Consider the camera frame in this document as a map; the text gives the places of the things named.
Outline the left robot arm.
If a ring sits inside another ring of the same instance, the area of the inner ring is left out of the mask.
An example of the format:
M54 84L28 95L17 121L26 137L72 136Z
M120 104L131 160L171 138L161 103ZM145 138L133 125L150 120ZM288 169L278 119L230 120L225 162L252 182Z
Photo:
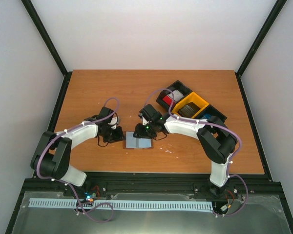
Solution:
M39 178L75 185L79 195L87 196L91 193L92 184L86 180L85 172L70 165L71 151L93 138L101 138L107 145L123 141L125 136L119 123L116 111L104 106L98 115L86 118L70 129L56 133L46 131L41 136L30 166Z

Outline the yellow bin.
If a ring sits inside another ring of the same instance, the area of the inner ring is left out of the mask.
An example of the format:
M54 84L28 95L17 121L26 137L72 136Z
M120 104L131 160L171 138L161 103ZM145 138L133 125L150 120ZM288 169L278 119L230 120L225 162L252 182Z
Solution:
M171 112L181 117L195 118L206 109L208 105L209 103L197 93L191 92L176 103Z

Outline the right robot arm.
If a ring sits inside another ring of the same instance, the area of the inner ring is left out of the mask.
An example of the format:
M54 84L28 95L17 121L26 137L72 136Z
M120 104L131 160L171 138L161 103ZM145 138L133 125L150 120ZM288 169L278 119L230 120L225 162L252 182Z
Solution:
M158 133L163 133L166 136L179 134L198 140L211 161L209 191L214 196L224 192L229 185L232 158L241 149L242 140L220 118L186 118L173 114L170 108L162 115L150 104L145 105L138 116L142 122L135 127L135 138L155 139Z

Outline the brown leather card holder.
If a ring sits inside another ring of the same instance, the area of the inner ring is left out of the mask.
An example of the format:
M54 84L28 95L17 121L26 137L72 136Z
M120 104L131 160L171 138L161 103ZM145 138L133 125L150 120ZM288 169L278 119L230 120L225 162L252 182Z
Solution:
M133 134L134 132L125 133L125 149L151 149L153 147L152 139L135 138Z

